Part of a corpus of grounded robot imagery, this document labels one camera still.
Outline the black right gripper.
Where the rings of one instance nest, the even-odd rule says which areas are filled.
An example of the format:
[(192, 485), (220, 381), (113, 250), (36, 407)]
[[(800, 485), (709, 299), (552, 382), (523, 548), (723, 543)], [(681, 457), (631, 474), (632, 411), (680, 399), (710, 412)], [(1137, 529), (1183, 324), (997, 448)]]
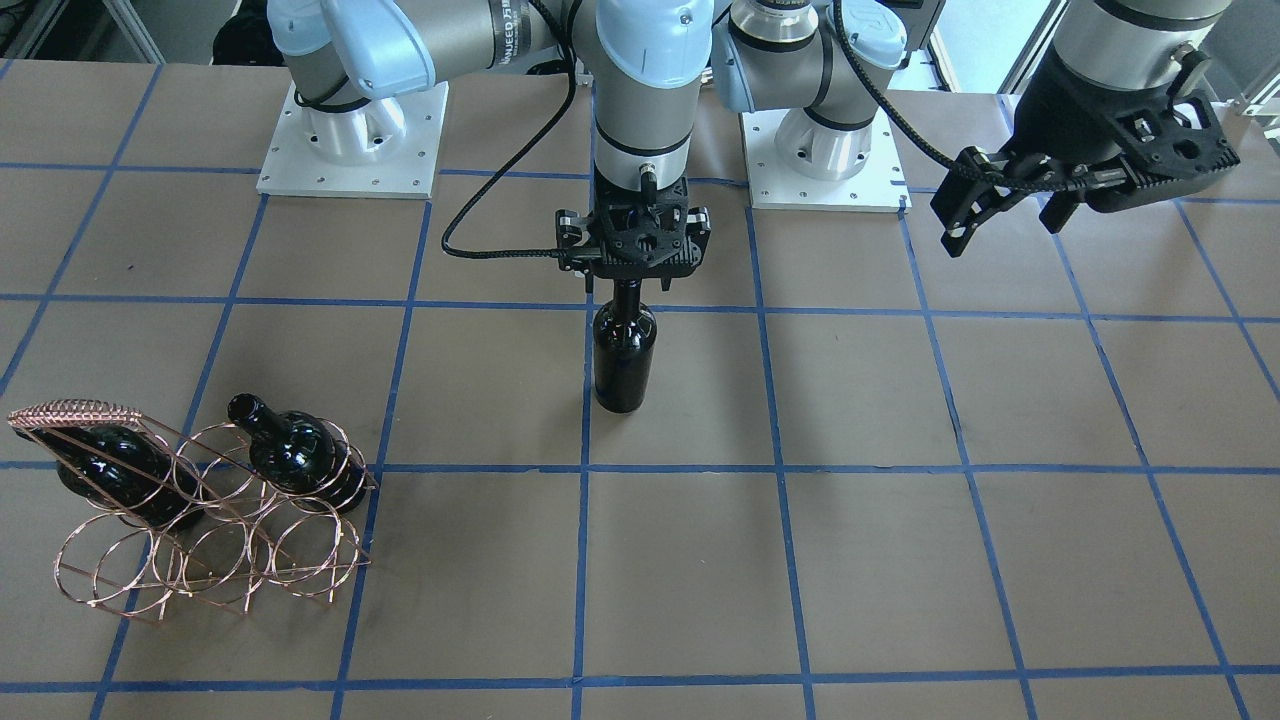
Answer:
[(691, 275), (710, 241), (710, 211), (689, 205), (685, 179), (650, 195), (596, 179), (591, 213), (556, 214), (558, 266), (589, 279), (673, 279)]

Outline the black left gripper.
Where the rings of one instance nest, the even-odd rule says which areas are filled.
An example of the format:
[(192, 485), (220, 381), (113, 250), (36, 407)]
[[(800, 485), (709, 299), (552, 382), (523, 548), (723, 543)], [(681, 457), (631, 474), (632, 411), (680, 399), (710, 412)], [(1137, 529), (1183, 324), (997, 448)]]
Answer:
[[(1196, 87), (1211, 61), (1189, 50), (1174, 79), (1115, 90), (1079, 76), (1050, 50), (1018, 104), (1010, 149), (965, 147), (956, 163), (1015, 181), (1087, 178), (1087, 184), (1050, 195), (1039, 222), (1051, 234), (1080, 205), (1115, 213), (1207, 190), (1242, 163), (1207, 92)], [(1028, 195), (950, 170), (931, 200), (948, 256), (960, 258), (979, 225)]]

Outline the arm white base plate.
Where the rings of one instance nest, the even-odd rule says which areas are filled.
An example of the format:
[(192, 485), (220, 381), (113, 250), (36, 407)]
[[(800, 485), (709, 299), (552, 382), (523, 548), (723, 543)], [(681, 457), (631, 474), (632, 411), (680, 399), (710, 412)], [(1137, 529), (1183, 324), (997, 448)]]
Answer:
[(751, 206), (760, 210), (900, 213), (911, 209), (884, 111), (838, 131), (803, 109), (739, 115)]
[(292, 197), (431, 199), (449, 91), (440, 83), (347, 113), (303, 109), (287, 96), (256, 190)]

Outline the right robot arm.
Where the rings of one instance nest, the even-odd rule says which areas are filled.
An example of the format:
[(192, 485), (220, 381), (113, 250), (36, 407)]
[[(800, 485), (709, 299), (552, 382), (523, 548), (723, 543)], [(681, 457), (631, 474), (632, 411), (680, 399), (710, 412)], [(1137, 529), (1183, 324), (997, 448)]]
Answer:
[(712, 1), (270, 1), (293, 83), (261, 193), (425, 196), (436, 138), (424, 94), (557, 51), (593, 77), (590, 213), (559, 211), (566, 272), (617, 284), (691, 275), (710, 220), (685, 176)]

